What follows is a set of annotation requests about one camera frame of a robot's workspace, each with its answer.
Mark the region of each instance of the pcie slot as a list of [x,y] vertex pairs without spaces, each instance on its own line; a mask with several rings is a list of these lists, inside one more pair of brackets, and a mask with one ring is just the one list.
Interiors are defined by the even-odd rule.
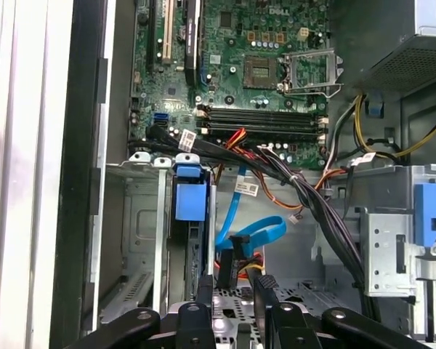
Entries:
[[175,0],[166,0],[165,4],[165,26],[163,31],[163,54],[162,62],[171,63],[171,49],[173,46],[173,19]]
[[157,1],[149,0],[148,2],[148,34],[147,49],[145,53],[145,65],[147,71],[153,71],[153,57],[155,54],[155,23],[157,20]]

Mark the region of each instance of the metal bracket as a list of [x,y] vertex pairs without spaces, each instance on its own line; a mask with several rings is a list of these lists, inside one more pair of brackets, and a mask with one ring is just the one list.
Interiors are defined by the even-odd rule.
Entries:
[[416,293],[416,258],[411,254],[413,216],[360,213],[360,240],[365,248],[366,294],[408,297]]

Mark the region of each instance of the chip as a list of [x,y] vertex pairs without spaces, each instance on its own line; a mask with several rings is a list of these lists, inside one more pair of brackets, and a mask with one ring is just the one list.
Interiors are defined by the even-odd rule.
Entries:
[[247,89],[274,89],[278,83],[275,58],[246,56],[243,86]]
[[219,26],[222,28],[231,28],[233,14],[231,12],[223,11],[219,17]]

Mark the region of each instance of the black cable bundle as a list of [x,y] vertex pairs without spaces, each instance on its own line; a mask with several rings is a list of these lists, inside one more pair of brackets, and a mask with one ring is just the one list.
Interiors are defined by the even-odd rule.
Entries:
[[[130,143],[130,146],[149,148],[152,151],[168,154],[182,153],[178,148],[179,141],[156,125],[149,128],[148,137],[154,141],[134,141]],[[259,151],[267,162],[248,159],[219,145],[195,139],[191,153],[216,159],[221,163],[243,164],[251,171],[264,173],[282,183],[293,186],[301,204],[312,212],[330,247],[352,274],[360,294],[363,315],[381,322],[377,301],[364,295],[365,273],[360,255],[342,218],[303,176],[292,172],[275,153],[267,148],[259,148]]]
[[338,213],[326,202],[306,180],[294,174],[280,159],[270,150],[262,149],[262,153],[296,188],[297,195],[304,207],[307,207],[313,217],[320,224],[323,235],[330,247],[334,250],[344,266],[352,274],[355,285],[360,294],[363,315],[381,322],[379,306],[374,298],[364,295],[365,273],[357,248],[352,237]]

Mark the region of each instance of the side panel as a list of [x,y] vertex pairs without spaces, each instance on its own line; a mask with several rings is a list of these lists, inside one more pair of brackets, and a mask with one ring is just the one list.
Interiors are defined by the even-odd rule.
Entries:
[[0,1],[0,348],[48,348],[73,4]]

